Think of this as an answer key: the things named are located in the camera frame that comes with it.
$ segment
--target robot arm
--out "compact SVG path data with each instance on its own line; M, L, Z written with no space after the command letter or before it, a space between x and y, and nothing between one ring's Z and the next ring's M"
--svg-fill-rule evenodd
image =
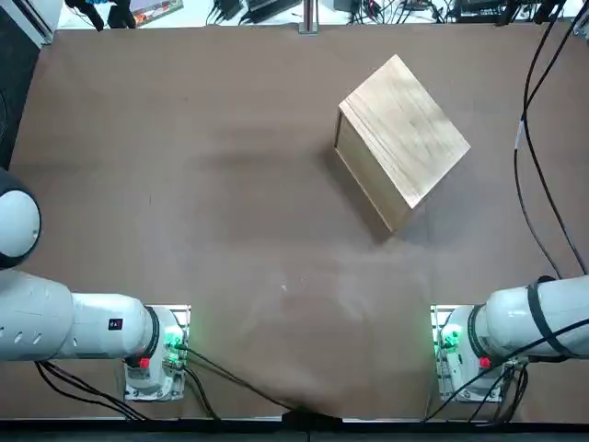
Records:
M10 270L32 253L40 227L32 193L0 169L0 361L124 359L129 399L180 398L183 371L170 343L186 344L186 336L169 309L124 295L71 293Z
M552 337L552 333L589 318L589 276L499 290L482 305L460 306L440 331L440 365L458 401L483 401L508 366L528 362L561 362L589 356L589 326ZM515 359L505 357L529 344ZM468 384L473 378L478 380Z

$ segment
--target red light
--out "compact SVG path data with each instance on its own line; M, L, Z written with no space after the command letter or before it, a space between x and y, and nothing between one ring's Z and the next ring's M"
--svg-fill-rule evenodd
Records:
M479 366L481 368L491 368L491 360L486 356L480 357Z

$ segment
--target power adapter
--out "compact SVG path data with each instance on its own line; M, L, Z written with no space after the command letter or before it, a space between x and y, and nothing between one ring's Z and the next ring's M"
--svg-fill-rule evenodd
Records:
M301 0L274 0L272 3L263 6L259 9L249 10L244 15L239 24L241 23L261 23L262 21L280 14L293 6L301 3Z
M241 0L217 0L217 6L221 10L221 17L225 20L235 17L243 7Z

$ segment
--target wooden crate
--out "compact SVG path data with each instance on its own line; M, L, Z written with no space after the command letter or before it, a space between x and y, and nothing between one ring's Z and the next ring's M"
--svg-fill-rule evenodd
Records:
M340 104L335 148L394 232L470 146L395 55Z

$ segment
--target table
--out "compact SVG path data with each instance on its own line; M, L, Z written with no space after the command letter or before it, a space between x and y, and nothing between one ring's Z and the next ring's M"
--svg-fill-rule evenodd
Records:
M547 44L552 54L565 28ZM323 413L421 418L429 307L484 302L549 266L516 200L512 149L542 28L516 25L58 32L43 48L12 171L44 232L24 270L73 291L192 305L199 349ZM395 237L336 158L337 105L398 53L472 148ZM540 57L545 65L548 57ZM589 251L586 43L572 39L529 111L553 195ZM537 232L579 274L528 155ZM115 391L117 361L64 364ZM533 366L518 418L589 422L583 362ZM2 417L110 415L2 364ZM280 409L203 373L223 416ZM202 415L191 397L146 404ZM448 415L465 415L465 409Z

